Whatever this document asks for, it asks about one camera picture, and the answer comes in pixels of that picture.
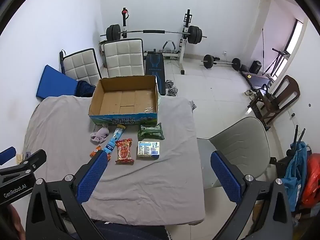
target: red object on rack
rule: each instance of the red object on rack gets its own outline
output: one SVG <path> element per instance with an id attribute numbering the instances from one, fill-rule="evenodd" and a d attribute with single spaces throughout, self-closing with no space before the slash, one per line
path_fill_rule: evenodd
<path id="1" fill-rule="evenodd" d="M 307 161 L 307 184 L 302 194 L 302 204 L 312 208 L 320 201 L 320 154 L 313 153 Z"/>

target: cardboard box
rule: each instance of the cardboard box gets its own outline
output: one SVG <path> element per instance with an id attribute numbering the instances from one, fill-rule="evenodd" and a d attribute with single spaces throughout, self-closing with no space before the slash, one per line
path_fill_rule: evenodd
<path id="1" fill-rule="evenodd" d="M 157 112 L 155 76 L 102 78 L 89 108 L 89 116 L 97 125 L 157 124 Z"/>

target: barbell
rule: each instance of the barbell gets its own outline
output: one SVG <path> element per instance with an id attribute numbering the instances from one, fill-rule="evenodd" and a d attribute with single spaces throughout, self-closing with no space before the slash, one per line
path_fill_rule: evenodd
<path id="1" fill-rule="evenodd" d="M 178 33 L 187 36 L 188 42 L 191 44 L 198 44 L 201 42 L 202 38 L 207 38 L 206 36 L 202 35 L 202 30 L 197 26 L 189 26 L 188 32 L 171 32 L 171 31 L 164 31 L 164 30 L 140 30 L 140 31 L 126 31 L 121 32 L 120 25 L 110 25 L 107 30 L 106 34 L 100 35 L 101 37 L 106 36 L 107 41 L 117 41 L 121 38 L 122 33 Z"/>
<path id="2" fill-rule="evenodd" d="M 217 60 L 220 60 L 220 58 L 213 57 L 213 56 L 207 54 L 204 56 L 204 58 L 203 58 L 203 60 L 201 60 L 201 62 L 203 62 L 203 65 L 207 69 L 212 68 L 212 66 L 216 65 L 217 63 L 231 64 L 233 69 L 236 71 L 239 71 L 241 68 L 241 60 L 239 60 L 238 58 L 234 58 L 232 60 L 232 62 L 222 62 L 222 61 L 217 61 Z"/>

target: gray chair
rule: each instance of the gray chair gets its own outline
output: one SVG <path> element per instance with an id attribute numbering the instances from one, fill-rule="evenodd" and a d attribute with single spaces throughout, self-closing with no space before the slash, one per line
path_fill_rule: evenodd
<path id="1" fill-rule="evenodd" d="M 266 131 L 254 117 L 246 117 L 210 139 L 197 141 L 204 188 L 221 187 L 210 163 L 215 150 L 221 151 L 244 175 L 255 178 L 264 173 L 270 161 Z"/>

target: blue gripper pad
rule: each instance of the blue gripper pad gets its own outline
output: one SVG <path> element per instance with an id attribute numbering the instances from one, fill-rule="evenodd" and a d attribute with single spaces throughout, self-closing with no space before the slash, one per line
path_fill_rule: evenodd
<path id="1" fill-rule="evenodd" d="M 227 165 L 222 161 L 217 152 L 213 152 L 210 158 L 211 168 L 220 181 L 229 200 L 239 204 L 241 202 L 241 187 Z"/>
<path id="2" fill-rule="evenodd" d="M 77 187 L 77 201 L 79 204 L 89 200 L 94 188 L 99 182 L 102 174 L 108 165 L 107 153 L 102 151 L 97 160 L 92 164 L 83 179 L 80 181 Z"/>

